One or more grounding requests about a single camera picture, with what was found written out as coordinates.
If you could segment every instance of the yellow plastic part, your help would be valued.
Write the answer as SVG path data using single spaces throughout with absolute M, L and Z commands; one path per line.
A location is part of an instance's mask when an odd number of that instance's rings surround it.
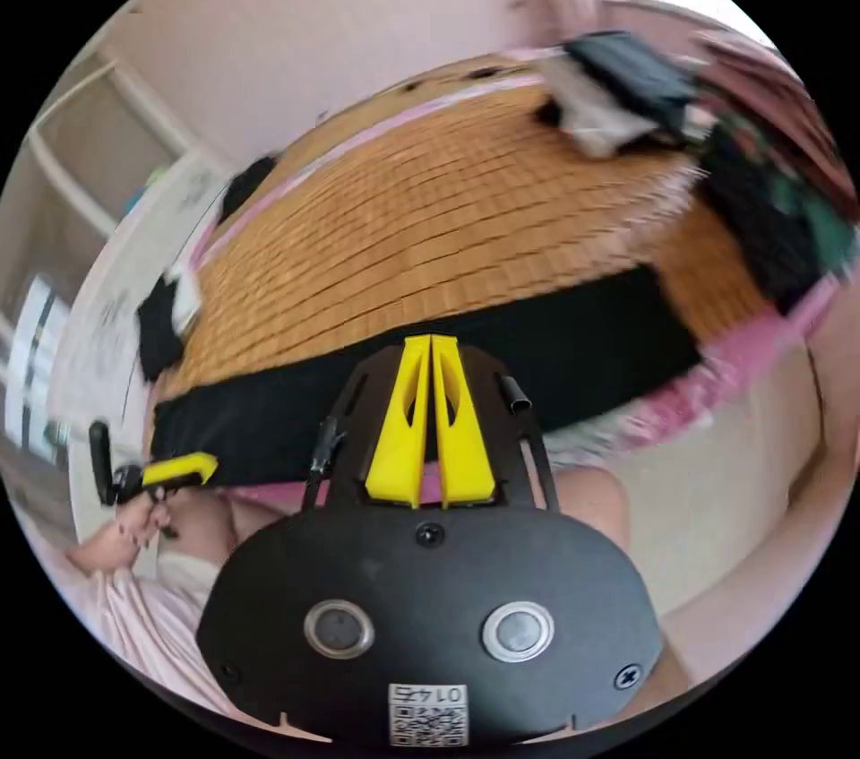
M 218 460 L 206 452 L 195 452 L 184 454 L 182 457 L 171 458 L 169 461 L 151 463 L 143 470 L 142 487 L 153 487 L 158 484 L 169 486 L 174 479 L 192 472 L 201 477 L 201 484 L 205 484 L 218 468 Z
M 456 338 L 433 336 L 433 387 L 443 508 L 492 499 L 495 478 Z M 451 424 L 445 398 L 454 413 Z
M 430 336 L 407 338 L 365 489 L 372 499 L 418 508 L 427 442 Z M 409 408 L 415 403 L 411 424 Z

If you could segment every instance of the black blanket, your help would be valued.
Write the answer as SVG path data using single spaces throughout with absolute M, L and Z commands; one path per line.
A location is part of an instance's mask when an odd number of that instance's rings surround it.
M 205 451 L 211 484 L 301 480 L 317 428 L 355 365 L 407 335 L 455 335 L 500 359 L 544 431 L 608 412 L 698 364 L 696 341 L 648 266 L 404 326 L 316 358 L 199 386 L 155 409 L 154 460 Z M 435 446 L 428 445 L 432 459 Z

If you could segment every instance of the qr code label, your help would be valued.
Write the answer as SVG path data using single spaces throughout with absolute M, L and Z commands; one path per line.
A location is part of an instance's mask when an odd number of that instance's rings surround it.
M 389 685 L 391 745 L 469 745 L 469 699 L 465 685 Z

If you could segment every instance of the green fabric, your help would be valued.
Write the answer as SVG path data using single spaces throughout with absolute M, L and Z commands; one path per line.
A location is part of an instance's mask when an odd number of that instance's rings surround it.
M 787 168 L 752 123 L 738 115 L 725 116 L 722 122 L 733 134 L 743 132 L 752 138 L 754 151 L 748 142 L 744 149 L 750 161 L 770 169 L 770 203 L 787 216 L 805 219 L 809 225 L 821 274 L 841 275 L 858 254 L 857 228 L 793 168 Z

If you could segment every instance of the pink shirt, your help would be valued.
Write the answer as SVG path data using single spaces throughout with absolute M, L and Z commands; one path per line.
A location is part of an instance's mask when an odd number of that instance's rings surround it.
M 86 576 L 54 548 L 15 506 L 30 547 L 66 604 L 90 633 L 147 678 L 210 711 L 284 734 L 318 738 L 286 724 L 268 727 L 225 696 L 194 638 L 206 592 L 145 580 L 130 571 Z

